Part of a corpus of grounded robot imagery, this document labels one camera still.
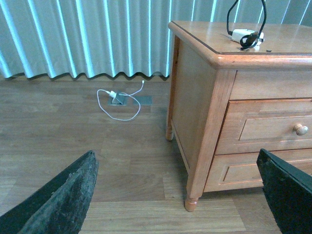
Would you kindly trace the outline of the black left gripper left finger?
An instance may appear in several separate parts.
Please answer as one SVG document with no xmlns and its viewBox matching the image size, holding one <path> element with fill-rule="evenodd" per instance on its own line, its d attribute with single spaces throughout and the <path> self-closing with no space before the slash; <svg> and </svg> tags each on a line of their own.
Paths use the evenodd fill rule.
<svg viewBox="0 0 312 234">
<path fill-rule="evenodd" d="M 77 234 L 92 200 L 98 174 L 88 151 L 22 203 L 0 217 L 2 234 Z"/>
</svg>

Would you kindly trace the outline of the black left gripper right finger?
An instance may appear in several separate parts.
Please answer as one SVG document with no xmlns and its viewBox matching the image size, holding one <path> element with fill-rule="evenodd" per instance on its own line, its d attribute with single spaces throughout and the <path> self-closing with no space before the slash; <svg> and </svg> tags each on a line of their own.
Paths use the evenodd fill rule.
<svg viewBox="0 0 312 234">
<path fill-rule="evenodd" d="M 312 176 L 261 149 L 257 166 L 263 192 L 283 234 L 312 232 Z"/>
</svg>

